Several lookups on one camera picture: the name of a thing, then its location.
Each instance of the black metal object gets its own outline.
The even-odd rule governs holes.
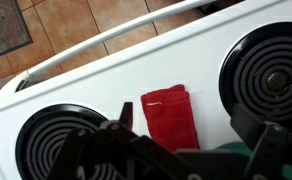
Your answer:
[[[241,103],[292,131],[292,22],[269,24],[241,39],[224,62],[219,91],[229,114]]]
[[[86,107],[60,104],[46,107],[23,125],[16,144],[16,162],[23,179],[46,179],[69,132],[85,128],[96,132],[105,117]],[[96,169],[95,179],[113,179],[114,170],[104,164]]]
[[[104,163],[110,163],[120,179],[283,179],[283,164],[292,164],[292,134],[279,125],[266,125],[239,104],[234,105],[231,125],[254,149],[252,158],[220,150],[172,154],[118,121],[102,123],[97,132],[76,129],[68,134],[48,179],[90,179],[93,167]]]

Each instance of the doormat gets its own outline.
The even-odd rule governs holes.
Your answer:
[[[16,0],[0,0],[0,56],[33,40]]]

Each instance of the folded towel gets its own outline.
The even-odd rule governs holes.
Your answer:
[[[152,139],[173,152],[199,149],[189,94],[184,85],[152,91],[141,96]]]

